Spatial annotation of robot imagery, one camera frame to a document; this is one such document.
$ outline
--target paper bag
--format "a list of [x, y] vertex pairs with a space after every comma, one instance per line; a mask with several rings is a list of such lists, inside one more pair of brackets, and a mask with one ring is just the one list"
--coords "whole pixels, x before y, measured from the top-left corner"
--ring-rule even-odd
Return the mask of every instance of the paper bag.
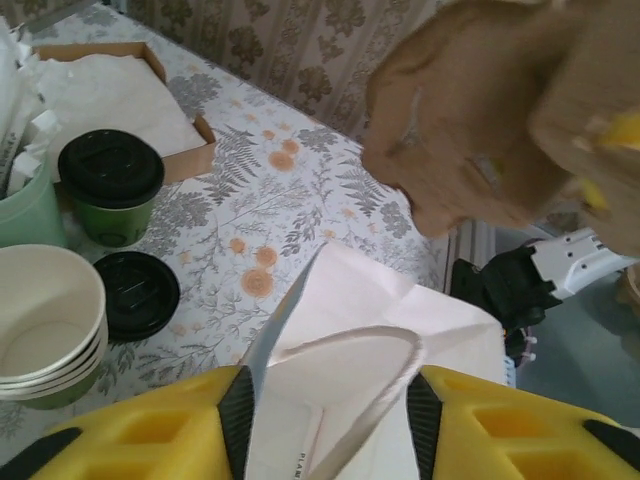
[[487, 313], [329, 243], [244, 358], [257, 406], [245, 478], [418, 480], [406, 387], [421, 364], [504, 383], [503, 358]]

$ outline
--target white paper bowl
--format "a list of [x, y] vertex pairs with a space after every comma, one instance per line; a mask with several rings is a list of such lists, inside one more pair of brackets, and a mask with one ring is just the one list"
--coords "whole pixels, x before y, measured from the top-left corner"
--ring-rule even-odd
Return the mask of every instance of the white paper bowl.
[[84, 372], [87, 366], [93, 361], [97, 355], [101, 342], [107, 342], [109, 339], [109, 330], [106, 323], [100, 325], [100, 330], [91, 339], [91, 343], [85, 348], [80, 355], [74, 358], [67, 365], [32, 380], [24, 382], [13, 382], [0, 384], [0, 400], [6, 399], [6, 396], [22, 391], [25, 388], [37, 387], [39, 390], [55, 387], [60, 383], [72, 380], [78, 374]]
[[0, 399], [19, 402], [27, 407], [41, 410], [62, 408], [79, 400], [95, 383], [99, 374], [98, 367], [104, 358], [108, 344], [109, 335], [105, 330], [95, 354], [73, 378], [49, 388], [35, 386], [16, 389], [11, 395], [3, 393]]
[[49, 245], [0, 249], [0, 382], [40, 378], [91, 342], [105, 317], [98, 272]]

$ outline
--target black plastic lid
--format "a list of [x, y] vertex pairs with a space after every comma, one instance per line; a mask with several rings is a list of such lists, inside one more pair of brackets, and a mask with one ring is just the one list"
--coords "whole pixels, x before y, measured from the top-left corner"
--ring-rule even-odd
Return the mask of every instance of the black plastic lid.
[[162, 261], [140, 252], [119, 252], [94, 267], [107, 292], [109, 340], [134, 342], [159, 332], [180, 301], [180, 285]]
[[95, 130], [69, 142], [60, 152], [58, 171], [73, 198], [109, 209], [142, 205], [164, 182], [160, 155], [118, 130]]

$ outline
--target table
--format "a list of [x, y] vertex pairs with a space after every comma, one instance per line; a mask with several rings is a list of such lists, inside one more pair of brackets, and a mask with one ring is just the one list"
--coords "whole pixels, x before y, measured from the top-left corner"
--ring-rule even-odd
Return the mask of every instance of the table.
[[[447, 240], [414, 228], [404, 197], [361, 167], [360, 145], [99, 4], [34, 35], [37, 44], [144, 41], [188, 115], [218, 137], [210, 175], [161, 191], [149, 231], [133, 246], [176, 273], [181, 302], [169, 325], [143, 342], [111, 346], [93, 389], [41, 412], [0, 402], [0, 462], [74, 415], [237, 363], [314, 252], [335, 239], [434, 288], [443, 285]], [[80, 236], [91, 261], [107, 250]]]

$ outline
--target cardboard tray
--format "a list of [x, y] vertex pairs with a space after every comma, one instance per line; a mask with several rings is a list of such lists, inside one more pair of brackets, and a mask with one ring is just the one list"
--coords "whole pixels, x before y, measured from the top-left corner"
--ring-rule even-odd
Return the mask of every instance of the cardboard tray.
[[[135, 58], [144, 59], [162, 83], [167, 83], [164, 67], [144, 42], [45, 45], [38, 47], [36, 51], [43, 60], [54, 59], [60, 62], [72, 62], [94, 53], [116, 57], [132, 55]], [[196, 116], [193, 126], [207, 143], [198, 148], [164, 157], [162, 160], [165, 166], [165, 184], [180, 182], [212, 170], [216, 144], [213, 130], [201, 115]]]

